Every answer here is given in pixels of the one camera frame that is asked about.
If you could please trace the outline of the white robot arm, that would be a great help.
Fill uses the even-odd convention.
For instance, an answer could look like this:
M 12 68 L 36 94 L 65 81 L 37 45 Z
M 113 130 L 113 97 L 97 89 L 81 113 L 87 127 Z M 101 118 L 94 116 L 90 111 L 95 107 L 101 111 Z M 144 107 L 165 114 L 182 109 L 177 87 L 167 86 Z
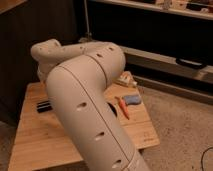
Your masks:
M 123 73 L 125 55 L 112 42 L 31 47 L 54 113 L 90 171 L 150 171 L 104 97 Z

